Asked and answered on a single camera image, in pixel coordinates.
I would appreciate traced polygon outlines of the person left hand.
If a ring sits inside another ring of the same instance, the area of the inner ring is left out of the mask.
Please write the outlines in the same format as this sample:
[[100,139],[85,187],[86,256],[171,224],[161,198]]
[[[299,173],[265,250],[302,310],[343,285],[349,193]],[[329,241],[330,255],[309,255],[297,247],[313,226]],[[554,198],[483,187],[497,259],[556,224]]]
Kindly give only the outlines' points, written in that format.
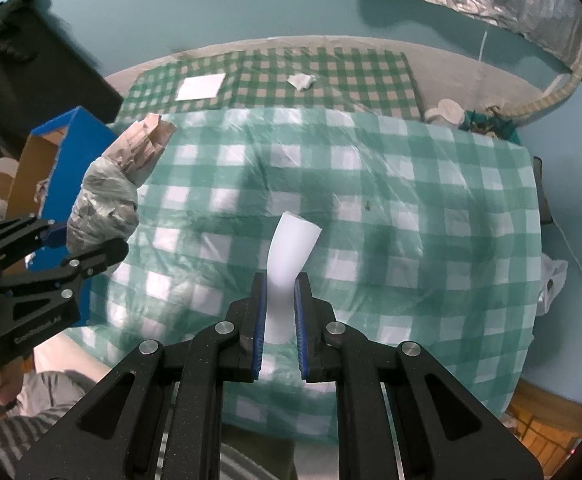
[[14,407],[17,396],[22,391],[24,376],[34,368],[32,350],[0,367],[0,412]]

